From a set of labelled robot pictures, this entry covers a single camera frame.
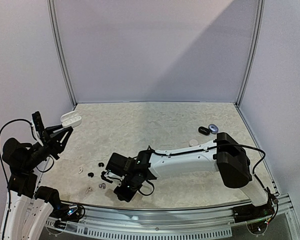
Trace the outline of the white oval charging case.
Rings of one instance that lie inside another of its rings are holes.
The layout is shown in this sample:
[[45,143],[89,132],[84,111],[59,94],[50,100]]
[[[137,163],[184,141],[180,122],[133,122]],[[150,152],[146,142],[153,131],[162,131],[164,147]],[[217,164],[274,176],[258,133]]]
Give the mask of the white oval charging case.
[[68,113],[63,114],[60,117],[61,125],[63,128],[76,128],[82,123],[82,117],[79,115],[79,113],[74,110]]

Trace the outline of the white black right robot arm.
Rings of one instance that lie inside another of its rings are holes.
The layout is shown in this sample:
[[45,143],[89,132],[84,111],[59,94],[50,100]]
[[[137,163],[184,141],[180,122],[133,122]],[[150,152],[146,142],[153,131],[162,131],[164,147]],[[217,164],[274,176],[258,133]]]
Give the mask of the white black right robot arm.
[[259,218],[268,210],[270,193],[256,176],[246,150],[264,154],[259,148],[239,144],[228,133],[219,132],[214,140],[173,150],[148,147],[136,157],[114,152],[101,179],[116,183],[114,193],[129,203],[144,183],[190,172],[218,172],[225,187],[241,190],[251,201],[248,213]]

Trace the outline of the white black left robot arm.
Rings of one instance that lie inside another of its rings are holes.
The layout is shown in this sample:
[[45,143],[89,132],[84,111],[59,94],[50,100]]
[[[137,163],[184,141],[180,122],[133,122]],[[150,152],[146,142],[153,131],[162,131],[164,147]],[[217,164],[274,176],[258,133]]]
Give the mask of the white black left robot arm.
[[36,143],[21,143],[11,137],[0,148],[0,162],[10,169],[0,240],[37,240],[49,216],[69,221],[76,215],[75,207],[61,203],[57,189],[37,187],[38,176],[34,172],[47,158],[59,159],[73,128],[45,128],[35,123],[32,130],[38,133]]

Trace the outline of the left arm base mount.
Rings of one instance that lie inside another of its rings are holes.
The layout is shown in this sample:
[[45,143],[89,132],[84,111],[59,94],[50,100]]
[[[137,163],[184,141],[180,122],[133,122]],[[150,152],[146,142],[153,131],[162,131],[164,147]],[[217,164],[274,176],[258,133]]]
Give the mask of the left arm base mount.
[[62,205],[59,209],[55,209],[50,216],[62,222],[78,223],[86,215],[86,209],[83,205],[75,203],[71,205]]

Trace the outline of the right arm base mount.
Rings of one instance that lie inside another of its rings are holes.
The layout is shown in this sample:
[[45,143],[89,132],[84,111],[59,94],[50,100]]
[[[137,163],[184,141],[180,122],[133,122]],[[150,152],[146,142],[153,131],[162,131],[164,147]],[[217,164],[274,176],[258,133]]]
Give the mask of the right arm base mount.
[[268,203],[261,206],[254,206],[247,204],[242,206],[233,207],[232,213],[235,223],[242,223],[256,219],[264,219],[265,217],[275,214],[275,206],[278,206],[278,200],[272,202],[270,199]]

